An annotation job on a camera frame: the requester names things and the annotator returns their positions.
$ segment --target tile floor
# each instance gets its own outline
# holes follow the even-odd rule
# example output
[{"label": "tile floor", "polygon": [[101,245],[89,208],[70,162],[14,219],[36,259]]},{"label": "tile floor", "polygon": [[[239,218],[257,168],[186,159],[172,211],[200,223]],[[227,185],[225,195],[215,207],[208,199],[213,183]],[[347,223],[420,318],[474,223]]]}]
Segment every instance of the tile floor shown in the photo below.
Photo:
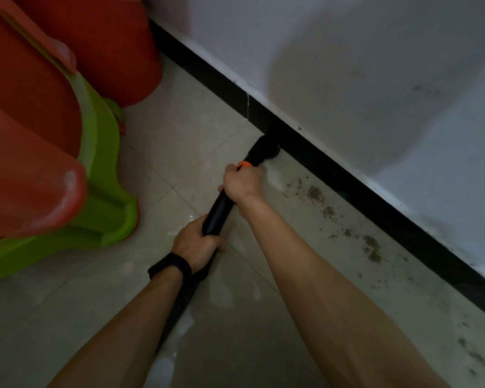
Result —
[{"label": "tile floor", "polygon": [[[224,166],[261,133],[164,59],[161,86],[125,110],[119,177],[140,200],[137,232],[65,251],[0,281],[0,387],[45,386],[148,282],[147,268],[206,213]],[[265,195],[321,256],[391,316],[453,387],[485,387],[485,314],[287,153]],[[168,338],[146,387],[326,386],[235,209],[230,247]]]}]

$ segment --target person's right arm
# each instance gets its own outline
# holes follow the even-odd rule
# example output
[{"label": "person's right arm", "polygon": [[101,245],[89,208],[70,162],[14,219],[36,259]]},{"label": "person's right arm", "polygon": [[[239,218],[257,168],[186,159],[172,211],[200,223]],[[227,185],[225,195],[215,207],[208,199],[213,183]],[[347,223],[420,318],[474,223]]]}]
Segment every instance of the person's right arm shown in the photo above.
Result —
[{"label": "person's right arm", "polygon": [[224,189],[250,224],[285,305],[329,383],[448,387],[399,327],[264,201],[261,178],[260,169],[237,172],[228,165]]}]

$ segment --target white wall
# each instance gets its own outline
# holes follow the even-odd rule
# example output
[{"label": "white wall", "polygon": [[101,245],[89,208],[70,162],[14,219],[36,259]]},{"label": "white wall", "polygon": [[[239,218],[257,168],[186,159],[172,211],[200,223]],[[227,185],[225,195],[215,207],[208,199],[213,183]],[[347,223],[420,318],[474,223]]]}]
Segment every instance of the white wall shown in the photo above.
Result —
[{"label": "white wall", "polygon": [[148,0],[485,276],[485,0]]}]

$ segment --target person's left arm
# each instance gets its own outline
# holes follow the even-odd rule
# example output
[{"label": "person's left arm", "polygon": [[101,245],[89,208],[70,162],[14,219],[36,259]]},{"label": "person's left arm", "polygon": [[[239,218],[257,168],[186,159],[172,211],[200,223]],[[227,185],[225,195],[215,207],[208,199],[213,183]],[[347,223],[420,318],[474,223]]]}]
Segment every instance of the person's left arm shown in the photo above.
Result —
[{"label": "person's left arm", "polygon": [[[220,237],[201,234],[206,215],[190,222],[174,240],[171,252],[180,255],[195,273],[203,268]],[[182,284],[182,274],[170,266],[85,344],[49,384],[60,387],[138,387],[144,384],[163,327]]]}]

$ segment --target orange ring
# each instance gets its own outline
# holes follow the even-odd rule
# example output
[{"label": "orange ring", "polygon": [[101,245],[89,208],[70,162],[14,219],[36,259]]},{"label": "orange ring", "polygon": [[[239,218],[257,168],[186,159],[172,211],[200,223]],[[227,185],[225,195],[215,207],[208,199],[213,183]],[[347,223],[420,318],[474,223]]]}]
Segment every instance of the orange ring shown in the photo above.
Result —
[{"label": "orange ring", "polygon": [[253,167],[253,165],[250,162],[246,162],[244,160],[242,162],[239,162],[239,164],[237,165],[237,170],[252,168],[252,167]]}]

